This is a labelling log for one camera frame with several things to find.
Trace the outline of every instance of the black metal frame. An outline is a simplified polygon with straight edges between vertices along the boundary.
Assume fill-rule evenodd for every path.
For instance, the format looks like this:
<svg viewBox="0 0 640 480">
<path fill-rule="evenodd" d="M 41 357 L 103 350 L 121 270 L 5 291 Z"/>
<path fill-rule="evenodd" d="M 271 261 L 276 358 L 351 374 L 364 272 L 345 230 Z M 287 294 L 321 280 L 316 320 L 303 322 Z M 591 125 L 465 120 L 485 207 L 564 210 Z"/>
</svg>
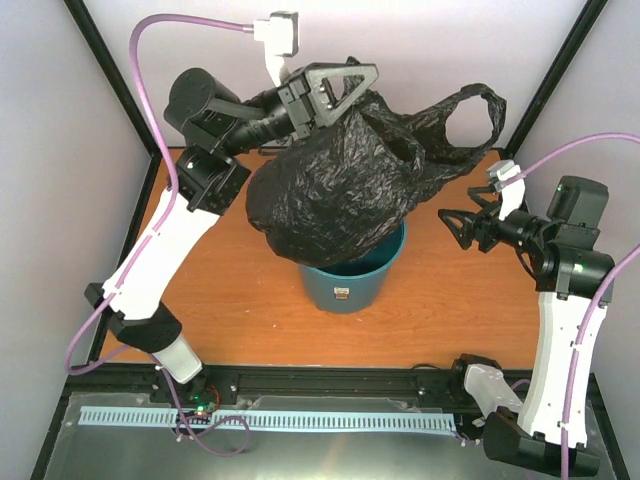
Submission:
<svg viewBox="0 0 640 480">
<path fill-rule="evenodd" d="M 135 207 L 128 234 L 124 242 L 120 261 L 122 262 L 134 246 L 141 227 L 142 218 L 149 201 L 151 190 L 161 162 L 161 154 L 153 136 L 138 109 L 135 100 L 117 68 L 98 28 L 96 27 L 83 0 L 64 0 L 70 14 L 87 41 L 96 61 L 118 100 L 122 104 L 133 128 L 149 152 L 149 169 L 138 203 Z M 520 120 L 507 147 L 499 149 L 501 158 L 513 158 L 530 132 L 554 89 L 560 82 L 571 60 L 578 52 L 607 0 L 587 0 L 582 12 L 564 41 L 555 60 L 540 84 L 536 94 Z M 89 361 L 95 361 L 104 344 L 108 325 L 105 318 L 100 320 Z M 331 368 L 277 368 L 277 367 L 220 367 L 206 366 L 209 372 L 222 377 L 233 376 L 238 382 L 240 395 L 351 395 L 376 396 L 381 398 L 404 398 L 414 401 L 420 407 L 438 407 L 445 412 L 477 414 L 474 406 L 461 406 L 451 399 L 447 381 L 449 372 L 445 370 L 409 369 L 331 369 Z M 515 380 L 530 377 L 531 371 L 507 371 L 505 378 Z M 153 393 L 151 386 L 157 381 L 157 373 L 151 365 L 107 364 L 82 377 L 69 377 L 60 397 L 58 407 L 51 421 L 47 437 L 38 457 L 31 480 L 44 478 L 46 467 L 53 451 L 69 396 L 80 392 L 146 392 Z M 423 386 L 424 394 L 417 394 L 416 385 Z M 620 449 L 615 439 L 609 417 L 595 377 L 589 384 L 588 397 L 594 405 L 596 418 L 602 432 L 614 470 L 619 479 L 629 478 Z M 223 395 L 223 401 L 233 398 Z"/>
</svg>

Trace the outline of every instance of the white wall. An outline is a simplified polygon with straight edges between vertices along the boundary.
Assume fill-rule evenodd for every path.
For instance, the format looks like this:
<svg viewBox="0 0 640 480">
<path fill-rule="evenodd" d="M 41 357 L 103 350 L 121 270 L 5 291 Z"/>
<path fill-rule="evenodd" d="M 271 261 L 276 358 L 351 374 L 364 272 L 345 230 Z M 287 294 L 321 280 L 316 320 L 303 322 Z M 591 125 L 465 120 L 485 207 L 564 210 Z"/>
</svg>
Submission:
<svg viewBox="0 0 640 480">
<path fill-rule="evenodd" d="M 2 6 L 0 477 L 23 480 L 90 313 L 84 288 L 115 269 L 148 157 L 64 3 Z"/>
<path fill-rule="evenodd" d="M 525 165 L 575 138 L 602 132 L 640 135 L 640 3 L 609 2 L 517 160 Z M 610 200 L 596 247 L 616 260 L 640 241 L 640 146 L 604 141 L 574 149 L 527 181 L 536 213 L 546 212 L 560 177 L 580 175 L 609 186 Z M 640 262 L 615 285 L 596 344 L 594 370 L 631 478 L 640 478 Z"/>
<path fill-rule="evenodd" d="M 505 146 L 569 32 L 585 0 L 86 0 L 123 75 L 135 24 L 154 13 L 183 13 L 238 23 L 275 10 L 300 13 L 300 53 L 292 67 L 343 62 L 355 55 L 376 63 L 374 85 L 397 112 L 433 105 L 468 83 L 484 82 L 507 99 Z M 143 34 L 143 76 L 162 112 L 175 78 L 200 66 L 248 99 L 269 88 L 262 47 L 250 35 L 191 25 L 154 25 Z M 448 125 L 457 145 L 474 145 L 490 132 L 484 102 L 465 107 Z M 170 144 L 183 138 L 164 124 Z"/>
</svg>

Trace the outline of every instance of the label on bucket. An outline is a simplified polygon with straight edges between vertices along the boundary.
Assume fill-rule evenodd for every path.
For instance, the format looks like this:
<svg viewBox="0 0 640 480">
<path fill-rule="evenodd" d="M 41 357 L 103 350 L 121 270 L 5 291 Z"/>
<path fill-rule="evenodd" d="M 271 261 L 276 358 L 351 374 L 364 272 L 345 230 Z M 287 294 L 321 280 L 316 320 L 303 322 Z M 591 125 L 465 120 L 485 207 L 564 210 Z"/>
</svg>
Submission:
<svg viewBox="0 0 640 480">
<path fill-rule="evenodd" d="M 349 289 L 344 287 L 333 287 L 333 293 L 338 300 L 349 298 Z"/>
</svg>

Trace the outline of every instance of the perforated rail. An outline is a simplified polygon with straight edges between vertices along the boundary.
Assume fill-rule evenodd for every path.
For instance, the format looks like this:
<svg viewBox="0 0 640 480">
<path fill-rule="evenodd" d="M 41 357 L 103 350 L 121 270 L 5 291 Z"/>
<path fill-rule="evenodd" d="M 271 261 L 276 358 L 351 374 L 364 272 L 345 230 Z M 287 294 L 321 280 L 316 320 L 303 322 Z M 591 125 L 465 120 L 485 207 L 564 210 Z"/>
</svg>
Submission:
<svg viewBox="0 0 640 480">
<path fill-rule="evenodd" d="M 455 425 L 451 414 L 438 413 L 352 413 L 352 412 L 297 412 L 260 410 L 223 410 L 211 419 L 193 418 L 192 428 L 207 428 L 227 415 L 243 417 L 252 430 L 264 432 L 402 432 L 453 435 Z M 111 427 L 175 427 L 179 421 L 175 408 L 81 408 L 79 425 Z M 237 421 L 218 428 L 242 430 Z"/>
</svg>

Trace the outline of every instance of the white cable connector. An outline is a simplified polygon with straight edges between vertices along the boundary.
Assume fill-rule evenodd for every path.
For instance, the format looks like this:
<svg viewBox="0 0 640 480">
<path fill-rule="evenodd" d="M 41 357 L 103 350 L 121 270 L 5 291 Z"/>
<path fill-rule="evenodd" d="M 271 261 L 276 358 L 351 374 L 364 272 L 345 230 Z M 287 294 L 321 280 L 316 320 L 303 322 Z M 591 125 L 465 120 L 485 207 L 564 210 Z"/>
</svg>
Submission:
<svg viewBox="0 0 640 480">
<path fill-rule="evenodd" d="M 515 177 L 519 173 L 520 166 L 516 165 L 513 160 L 501 160 L 491 165 L 487 170 L 489 182 L 497 180 L 498 193 L 502 195 L 502 206 L 498 214 L 500 220 L 504 220 L 511 212 L 519 209 L 524 201 L 525 187 L 523 179 L 506 187 L 501 186 L 502 182 Z"/>
<path fill-rule="evenodd" d="M 284 59 L 298 53 L 298 12 L 274 12 L 253 22 L 253 38 L 264 43 L 264 60 L 276 87 L 289 76 Z"/>
</svg>

